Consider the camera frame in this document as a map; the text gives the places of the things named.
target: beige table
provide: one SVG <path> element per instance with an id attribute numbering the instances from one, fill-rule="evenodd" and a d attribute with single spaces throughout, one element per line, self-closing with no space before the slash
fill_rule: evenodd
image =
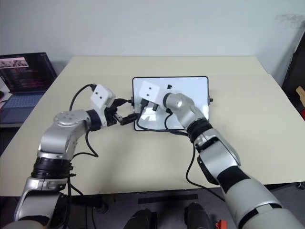
<path id="1" fill-rule="evenodd" d="M 32 171 L 41 135 L 69 108 L 75 92 L 100 83 L 129 99 L 135 76 L 209 77 L 210 121 L 237 150 L 243 170 L 264 184 L 305 180 L 305 122 L 255 57 L 74 57 L 39 101 L 0 159 L 0 194 L 18 196 Z M 90 108 L 90 90 L 74 108 Z M 120 114 L 132 112 L 129 105 Z M 195 188 L 185 180 L 186 137 L 136 132 L 133 125 L 91 133 L 99 158 L 78 156 L 72 183 L 84 194 Z M 76 152 L 88 152 L 82 137 Z M 209 184 L 195 162 L 190 179 Z"/>

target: white wall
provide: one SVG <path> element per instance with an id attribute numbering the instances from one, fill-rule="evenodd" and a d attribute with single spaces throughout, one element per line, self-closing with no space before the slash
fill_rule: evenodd
<path id="1" fill-rule="evenodd" d="M 282 83 L 304 0 L 0 0 L 1 54 L 257 55 Z"/>

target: gray floor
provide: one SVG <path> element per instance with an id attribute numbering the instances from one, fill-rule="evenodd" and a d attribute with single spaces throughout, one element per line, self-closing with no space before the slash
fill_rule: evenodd
<path id="1" fill-rule="evenodd" d="M 139 198 L 185 194 L 197 194 L 199 198 L 187 201 L 138 204 Z M 287 209 L 291 210 L 305 226 L 305 190 L 297 189 L 295 186 L 286 186 L 273 191 L 273 194 Z M 158 213 L 159 229 L 185 229 L 186 226 L 183 218 L 184 208 L 192 202 L 201 204 L 213 221 L 224 219 L 228 222 L 229 229 L 236 228 L 226 205 L 204 190 L 118 194 L 104 196 L 104 201 L 109 205 L 109 210 L 106 213 L 101 214 L 97 212 L 97 209 L 94 209 L 93 215 L 98 229 L 122 229 L 133 213 L 145 208 Z M 16 204 L 17 201 L 15 198 L 7 198 L 6 203 L 1 203 L 1 227 L 12 222 Z M 69 226 L 71 229 L 84 228 L 83 206 L 72 206 Z M 88 208 L 88 228 L 93 229 L 91 208 Z"/>

